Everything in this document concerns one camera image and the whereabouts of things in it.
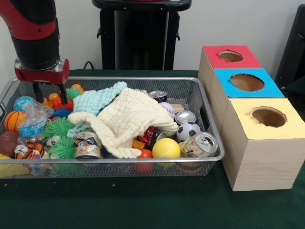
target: circular hole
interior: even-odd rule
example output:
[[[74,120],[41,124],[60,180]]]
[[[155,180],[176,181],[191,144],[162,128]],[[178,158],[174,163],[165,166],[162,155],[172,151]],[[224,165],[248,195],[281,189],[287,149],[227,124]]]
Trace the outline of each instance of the circular hole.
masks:
[[[239,62],[242,61],[244,58],[238,52],[226,50],[218,54],[220,59],[227,62]]]
[[[259,91],[264,88],[264,82],[254,75],[240,73],[231,77],[235,87],[246,92]]]
[[[258,107],[254,109],[252,117],[256,118],[258,123],[272,127],[283,126],[287,121],[286,116],[282,112],[271,107]]]

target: blue box top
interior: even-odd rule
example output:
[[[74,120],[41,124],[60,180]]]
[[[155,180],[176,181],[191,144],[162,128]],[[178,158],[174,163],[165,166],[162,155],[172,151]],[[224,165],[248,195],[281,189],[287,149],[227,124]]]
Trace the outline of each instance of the blue box top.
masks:
[[[215,74],[230,98],[284,98],[263,68],[215,69]]]

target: red box top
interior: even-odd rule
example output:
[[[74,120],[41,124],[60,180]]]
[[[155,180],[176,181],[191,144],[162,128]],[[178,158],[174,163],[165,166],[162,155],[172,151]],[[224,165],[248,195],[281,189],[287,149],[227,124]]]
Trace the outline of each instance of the red box top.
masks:
[[[203,46],[214,69],[262,68],[246,45]]]

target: black cable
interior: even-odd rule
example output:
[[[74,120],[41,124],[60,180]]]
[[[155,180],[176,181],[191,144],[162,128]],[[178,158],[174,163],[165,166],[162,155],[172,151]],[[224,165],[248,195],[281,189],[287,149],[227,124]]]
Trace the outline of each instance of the black cable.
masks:
[[[86,67],[87,67],[88,64],[90,65],[91,69],[94,69],[94,66],[93,66],[93,64],[91,63],[91,61],[87,61],[87,62],[85,63],[85,65],[84,65],[83,69],[86,69]]]

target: green spiky ball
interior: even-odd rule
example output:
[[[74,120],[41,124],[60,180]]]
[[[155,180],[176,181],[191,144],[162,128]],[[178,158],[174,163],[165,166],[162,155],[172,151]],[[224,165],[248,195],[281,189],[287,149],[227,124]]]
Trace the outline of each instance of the green spiky ball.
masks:
[[[60,140],[49,150],[49,154],[55,154],[57,159],[74,159],[75,147],[73,138],[61,137]]]
[[[67,91],[67,97],[68,99],[74,99],[77,96],[81,95],[81,91],[78,88],[68,88]]]
[[[68,130],[74,127],[75,125],[72,124],[66,117],[57,118],[46,125],[42,135],[47,139],[55,135],[63,138],[67,136]]]

